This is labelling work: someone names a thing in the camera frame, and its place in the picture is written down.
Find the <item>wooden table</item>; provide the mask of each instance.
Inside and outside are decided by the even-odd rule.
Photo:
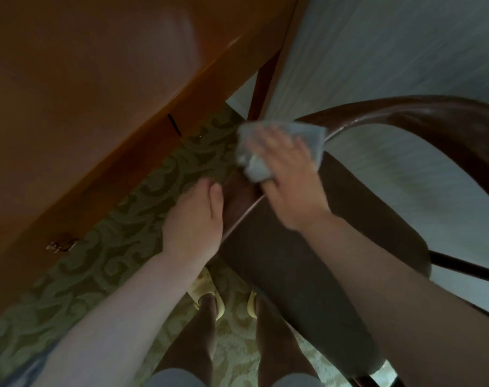
[[[306,0],[0,0],[0,313],[255,71]]]

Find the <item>shorts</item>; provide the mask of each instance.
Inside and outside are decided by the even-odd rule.
[[[189,371],[169,368],[157,372],[144,383],[144,387],[207,387]],[[277,380],[272,387],[324,387],[324,384],[308,374],[289,374]]]

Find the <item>cleaning cloth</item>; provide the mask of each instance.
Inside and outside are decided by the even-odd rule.
[[[302,122],[245,122],[237,130],[238,143],[236,149],[237,164],[243,167],[243,172],[250,182],[262,182],[273,177],[266,163],[254,155],[247,147],[249,137],[253,136],[255,130],[262,126],[264,129],[276,126],[291,136],[300,136],[309,148],[314,162],[320,168],[324,155],[325,127],[311,125]]]

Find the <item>forearm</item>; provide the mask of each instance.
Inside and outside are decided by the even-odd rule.
[[[302,234],[408,385],[489,385],[489,318],[331,213]]]
[[[173,307],[203,267],[173,255],[151,258],[73,327],[35,386],[122,386],[132,380]]]

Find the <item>brown chair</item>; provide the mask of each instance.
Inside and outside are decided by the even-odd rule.
[[[408,130],[448,155],[489,195],[488,104],[451,96],[393,97],[299,120],[327,127],[329,139],[364,124]],[[413,228],[329,154],[320,176],[335,214],[418,272],[428,277],[437,264],[489,280],[489,269],[429,251]],[[332,273],[298,234],[281,226],[260,188],[242,173],[230,178],[224,193],[220,255],[353,385],[376,385],[369,375],[384,358]]]

